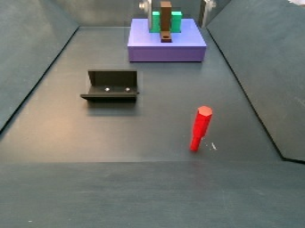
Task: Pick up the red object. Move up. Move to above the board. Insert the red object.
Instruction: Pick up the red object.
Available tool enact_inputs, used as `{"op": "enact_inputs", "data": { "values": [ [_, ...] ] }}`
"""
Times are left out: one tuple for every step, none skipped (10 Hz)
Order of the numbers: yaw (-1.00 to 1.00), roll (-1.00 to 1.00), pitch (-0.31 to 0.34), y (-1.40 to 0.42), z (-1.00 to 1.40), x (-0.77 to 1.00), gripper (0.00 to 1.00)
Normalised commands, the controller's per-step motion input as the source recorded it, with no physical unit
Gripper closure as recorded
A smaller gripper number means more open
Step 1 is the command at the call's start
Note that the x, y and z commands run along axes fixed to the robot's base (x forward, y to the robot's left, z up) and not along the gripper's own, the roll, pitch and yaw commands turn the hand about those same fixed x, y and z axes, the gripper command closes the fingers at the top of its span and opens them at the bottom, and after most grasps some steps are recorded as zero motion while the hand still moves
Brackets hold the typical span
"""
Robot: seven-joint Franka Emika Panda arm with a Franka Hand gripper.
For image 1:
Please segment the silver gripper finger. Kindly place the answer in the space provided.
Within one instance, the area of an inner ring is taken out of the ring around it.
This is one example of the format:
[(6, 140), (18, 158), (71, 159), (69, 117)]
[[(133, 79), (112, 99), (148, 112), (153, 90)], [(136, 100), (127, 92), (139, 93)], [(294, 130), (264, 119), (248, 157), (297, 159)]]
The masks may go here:
[(151, 28), (152, 0), (141, 0), (137, 6), (147, 14), (147, 27)]
[(208, 12), (212, 10), (215, 6), (216, 3), (214, 0), (202, 0), (202, 27), (206, 26)]

